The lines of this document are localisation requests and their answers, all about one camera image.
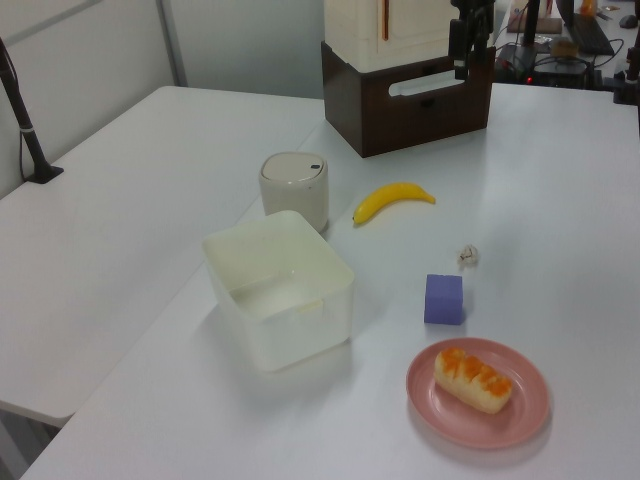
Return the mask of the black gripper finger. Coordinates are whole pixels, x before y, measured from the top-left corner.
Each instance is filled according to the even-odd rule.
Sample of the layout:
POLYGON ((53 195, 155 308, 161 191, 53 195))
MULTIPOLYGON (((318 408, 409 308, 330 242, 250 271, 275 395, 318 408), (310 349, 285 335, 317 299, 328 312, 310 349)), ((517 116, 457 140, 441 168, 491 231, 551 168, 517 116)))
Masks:
POLYGON ((477 10, 471 17, 471 44, 475 56, 485 56, 487 45, 494 32, 494 11, 477 10))
POLYGON ((448 56, 453 62, 455 78, 457 80, 466 80, 468 78, 467 38, 467 21, 464 19, 452 19, 449 29, 448 56))

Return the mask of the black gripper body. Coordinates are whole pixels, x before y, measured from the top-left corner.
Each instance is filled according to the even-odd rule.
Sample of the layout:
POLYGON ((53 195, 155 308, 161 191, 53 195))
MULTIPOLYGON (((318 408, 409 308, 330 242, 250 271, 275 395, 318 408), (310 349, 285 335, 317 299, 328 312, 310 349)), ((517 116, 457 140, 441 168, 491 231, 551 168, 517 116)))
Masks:
POLYGON ((460 20, 468 20, 477 16, 494 20, 494 0, 450 0, 450 4, 459 12, 460 20))

